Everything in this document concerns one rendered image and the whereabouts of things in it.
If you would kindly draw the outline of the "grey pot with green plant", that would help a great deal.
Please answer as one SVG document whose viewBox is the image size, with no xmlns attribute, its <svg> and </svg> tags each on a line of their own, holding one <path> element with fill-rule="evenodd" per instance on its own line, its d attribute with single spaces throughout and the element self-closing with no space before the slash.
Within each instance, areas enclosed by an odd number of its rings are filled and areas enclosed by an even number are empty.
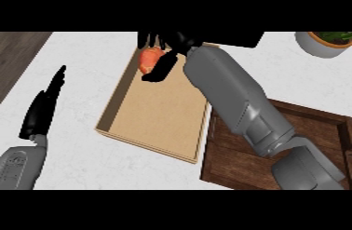
<svg viewBox="0 0 352 230">
<path fill-rule="evenodd" d="M 352 41 L 337 45 L 324 41 L 312 32 L 296 32 L 294 37 L 303 51 L 324 59 L 337 57 L 352 47 Z"/>
</svg>

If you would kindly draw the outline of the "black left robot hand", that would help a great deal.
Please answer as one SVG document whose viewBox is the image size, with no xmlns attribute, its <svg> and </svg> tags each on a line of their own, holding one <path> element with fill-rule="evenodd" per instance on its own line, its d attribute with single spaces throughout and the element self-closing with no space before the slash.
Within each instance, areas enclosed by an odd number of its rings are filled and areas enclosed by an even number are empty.
<svg viewBox="0 0 352 230">
<path fill-rule="evenodd" d="M 28 140 L 31 135 L 49 133 L 56 100 L 65 84 L 65 70 L 67 66 L 62 66 L 50 80 L 47 90 L 38 92 L 31 102 L 19 131 L 19 138 L 24 140 Z"/>
</svg>

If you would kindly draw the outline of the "orange squash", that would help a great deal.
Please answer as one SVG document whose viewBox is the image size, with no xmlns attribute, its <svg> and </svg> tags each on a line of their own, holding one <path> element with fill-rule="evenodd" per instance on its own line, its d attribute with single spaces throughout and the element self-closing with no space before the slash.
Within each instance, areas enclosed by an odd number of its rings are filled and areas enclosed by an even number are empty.
<svg viewBox="0 0 352 230">
<path fill-rule="evenodd" d="M 157 64 L 157 61 L 164 56 L 166 52 L 161 50 L 160 47 L 148 47 L 140 52 L 140 58 L 139 58 L 139 69 L 143 74 L 149 74 L 154 66 Z"/>
</svg>

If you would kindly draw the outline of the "cardboard box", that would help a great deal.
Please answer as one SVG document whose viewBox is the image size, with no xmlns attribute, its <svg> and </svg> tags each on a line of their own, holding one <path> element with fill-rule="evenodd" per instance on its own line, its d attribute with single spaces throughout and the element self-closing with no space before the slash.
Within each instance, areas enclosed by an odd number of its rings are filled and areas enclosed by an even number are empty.
<svg viewBox="0 0 352 230">
<path fill-rule="evenodd" d="M 140 49 L 130 57 L 95 130 L 109 138 L 172 156 L 198 161 L 207 100 L 183 73 L 186 58 L 158 83 L 142 80 Z"/>
</svg>

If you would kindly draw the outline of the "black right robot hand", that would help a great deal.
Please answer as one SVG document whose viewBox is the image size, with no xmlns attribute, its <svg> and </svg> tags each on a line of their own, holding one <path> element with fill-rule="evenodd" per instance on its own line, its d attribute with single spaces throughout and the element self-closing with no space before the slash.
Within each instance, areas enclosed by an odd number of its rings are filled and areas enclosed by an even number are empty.
<svg viewBox="0 0 352 230">
<path fill-rule="evenodd" d="M 166 80 L 169 72 L 177 62 L 177 55 L 186 55 L 192 47 L 203 45 L 203 38 L 191 31 L 139 31 L 138 48 L 145 45 L 154 46 L 155 40 L 160 40 L 161 48 L 170 46 L 170 51 L 157 60 L 151 72 L 142 76 L 148 82 L 161 82 Z"/>
</svg>

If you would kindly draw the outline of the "dark wooden tray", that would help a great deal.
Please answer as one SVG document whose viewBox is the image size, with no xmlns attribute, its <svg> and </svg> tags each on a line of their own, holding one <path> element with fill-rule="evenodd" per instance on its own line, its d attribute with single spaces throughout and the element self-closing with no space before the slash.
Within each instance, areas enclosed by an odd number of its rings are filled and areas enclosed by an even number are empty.
<svg viewBox="0 0 352 230">
<path fill-rule="evenodd" d="M 342 187 L 352 190 L 352 116 L 336 115 L 282 101 L 271 103 L 291 123 L 296 132 L 316 144 L 345 174 Z M 237 190 L 278 190 L 271 166 L 288 154 L 259 157 L 245 139 L 231 133 L 225 121 L 211 111 L 201 180 Z"/>
</svg>

